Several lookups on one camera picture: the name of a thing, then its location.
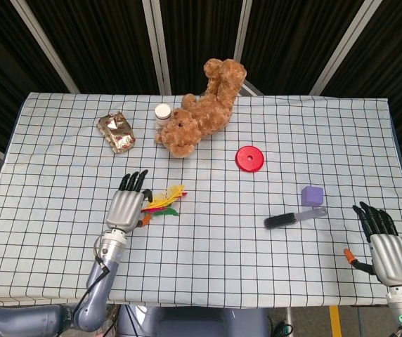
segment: red plastic lid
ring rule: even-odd
[[[235,155],[237,166],[246,172],[257,172],[264,165],[264,154],[254,146],[241,147]]]

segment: bottle cap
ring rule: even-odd
[[[235,155],[237,166],[246,172],[257,172],[264,165],[264,154],[254,146],[241,147]]]
[[[158,119],[167,119],[170,117],[171,108],[168,104],[159,104],[155,109],[154,112]]]

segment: robotic arm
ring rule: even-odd
[[[383,210],[361,202],[353,206],[357,213],[367,242],[370,244],[372,265],[359,262],[349,249],[344,250],[348,262],[356,269],[375,275],[389,288],[387,302],[391,315],[399,325],[390,337],[402,336],[402,237],[398,236],[391,217]]]
[[[52,337],[67,329],[95,331],[105,319],[106,302],[126,246],[126,234],[141,227],[143,201],[153,200],[150,190],[140,193],[148,170],[126,174],[116,191],[106,218],[109,230],[93,247],[95,262],[87,291],[78,304],[0,308],[0,337]]]

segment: yellow floor stripe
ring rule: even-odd
[[[332,337],[342,337],[342,328],[340,327],[339,307],[331,305],[329,307],[330,327],[332,328]]]

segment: green feather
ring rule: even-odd
[[[179,213],[174,209],[168,208],[162,211],[157,211],[153,213],[153,216],[179,216]]]

